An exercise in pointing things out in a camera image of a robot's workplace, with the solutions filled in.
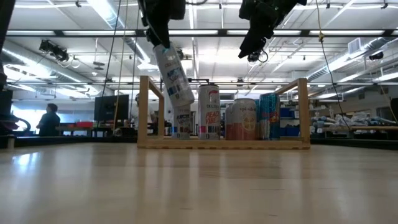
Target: soda can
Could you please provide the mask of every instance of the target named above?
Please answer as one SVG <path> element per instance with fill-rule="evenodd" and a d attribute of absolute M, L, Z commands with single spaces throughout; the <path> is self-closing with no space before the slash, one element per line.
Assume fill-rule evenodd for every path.
<path fill-rule="evenodd" d="M 191 105 L 174 108 L 172 138 L 180 140 L 190 139 Z"/>
<path fill-rule="evenodd" d="M 261 117 L 261 112 L 260 112 L 260 100 L 254 100 L 256 103 L 256 140 L 260 139 L 260 117 Z"/>
<path fill-rule="evenodd" d="M 226 105 L 225 109 L 225 139 L 232 140 L 233 138 L 233 103 Z"/>
<path fill-rule="evenodd" d="M 159 44 L 153 51 L 173 108 L 192 104 L 195 97 L 173 43 L 169 49 Z"/>
<path fill-rule="evenodd" d="M 220 140 L 220 91 L 217 85 L 201 85 L 198 92 L 199 139 Z"/>
<path fill-rule="evenodd" d="M 278 140 L 280 138 L 279 95 L 266 93 L 260 95 L 260 139 Z"/>
<path fill-rule="evenodd" d="M 233 105 L 233 140 L 256 140 L 256 103 L 237 99 Z"/>

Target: table surface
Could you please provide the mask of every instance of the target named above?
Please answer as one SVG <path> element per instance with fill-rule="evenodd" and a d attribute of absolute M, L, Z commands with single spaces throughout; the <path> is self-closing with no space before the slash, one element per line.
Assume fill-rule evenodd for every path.
<path fill-rule="evenodd" d="M 0 223 L 395 223 L 398 153 L 140 150 L 84 143 L 0 153 Z"/>

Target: can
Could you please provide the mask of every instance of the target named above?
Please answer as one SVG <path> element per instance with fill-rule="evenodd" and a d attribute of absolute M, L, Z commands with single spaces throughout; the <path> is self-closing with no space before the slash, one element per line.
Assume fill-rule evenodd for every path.
<path fill-rule="evenodd" d="M 226 105 L 225 109 L 225 139 L 232 140 L 233 138 L 233 103 Z"/>
<path fill-rule="evenodd" d="M 173 108 L 192 104 L 195 97 L 173 43 L 169 49 L 159 44 L 153 51 Z"/>
<path fill-rule="evenodd" d="M 217 85 L 201 85 L 198 92 L 199 139 L 220 140 L 220 91 Z"/>
<path fill-rule="evenodd" d="M 256 140 L 256 103 L 237 99 L 233 105 L 233 140 Z"/>
<path fill-rule="evenodd" d="M 172 138 L 189 140 L 191 133 L 191 105 L 174 108 Z"/>
<path fill-rule="evenodd" d="M 278 140 L 280 138 L 279 95 L 266 93 L 260 95 L 260 139 Z"/>
<path fill-rule="evenodd" d="M 260 112 L 260 99 L 254 100 L 256 103 L 256 140 L 260 139 L 260 117 L 261 117 L 261 112 Z"/>

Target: wooden frame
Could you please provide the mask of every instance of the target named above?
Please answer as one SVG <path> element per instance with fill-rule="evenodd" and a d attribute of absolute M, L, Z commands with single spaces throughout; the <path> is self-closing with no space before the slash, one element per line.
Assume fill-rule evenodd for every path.
<path fill-rule="evenodd" d="M 308 111 L 307 79 L 299 78 L 277 90 L 283 94 L 297 86 L 300 113 L 300 137 L 281 138 L 279 141 L 205 141 L 176 140 L 164 136 L 164 97 L 162 92 L 147 76 L 140 77 L 138 148 L 146 149 L 309 149 L 310 148 L 310 115 Z M 158 136 L 147 135 L 148 91 L 152 90 L 159 97 L 159 133 Z"/>

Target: robotic arm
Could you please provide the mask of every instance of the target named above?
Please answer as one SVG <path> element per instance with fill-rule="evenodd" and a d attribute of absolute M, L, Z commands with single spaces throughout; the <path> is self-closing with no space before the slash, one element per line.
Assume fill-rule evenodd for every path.
<path fill-rule="evenodd" d="M 274 35 L 273 30 L 297 3 L 306 5 L 307 0 L 243 0 L 239 17 L 250 21 L 250 29 L 240 46 L 241 53 L 238 57 L 248 56 L 249 61 L 258 60 L 266 39 Z M 143 15 L 142 24 L 149 26 L 148 41 L 154 46 L 162 44 L 168 49 L 169 20 L 182 20 L 185 4 L 185 0 L 139 0 Z"/>

